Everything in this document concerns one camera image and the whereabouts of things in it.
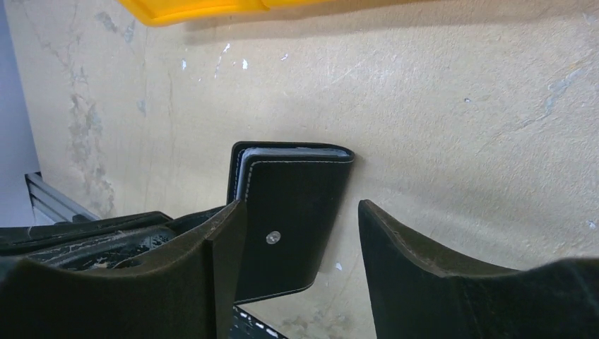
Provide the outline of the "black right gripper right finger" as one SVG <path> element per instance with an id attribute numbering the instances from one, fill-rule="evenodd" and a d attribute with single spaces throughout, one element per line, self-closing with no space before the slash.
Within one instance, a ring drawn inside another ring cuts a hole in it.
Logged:
<path id="1" fill-rule="evenodd" d="M 454 251 L 369 200 L 360 244 L 378 338 L 597 338 L 598 260 L 514 270 Z"/>

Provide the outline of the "black leather card holder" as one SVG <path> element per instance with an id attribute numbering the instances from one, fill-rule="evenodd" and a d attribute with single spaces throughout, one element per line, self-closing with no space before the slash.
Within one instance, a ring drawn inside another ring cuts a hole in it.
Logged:
<path id="1" fill-rule="evenodd" d="M 236 304 L 301 292 L 316 277 L 354 153 L 339 145 L 239 141 L 227 199 L 246 203 Z"/>

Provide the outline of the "yellow three-compartment tray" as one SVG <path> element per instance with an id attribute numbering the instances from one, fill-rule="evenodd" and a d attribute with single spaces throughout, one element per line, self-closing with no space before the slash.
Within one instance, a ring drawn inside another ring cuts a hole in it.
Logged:
<path id="1" fill-rule="evenodd" d="M 258 13 L 272 9 L 318 4 L 321 0 L 119 0 L 142 24 L 174 25 L 199 18 Z"/>

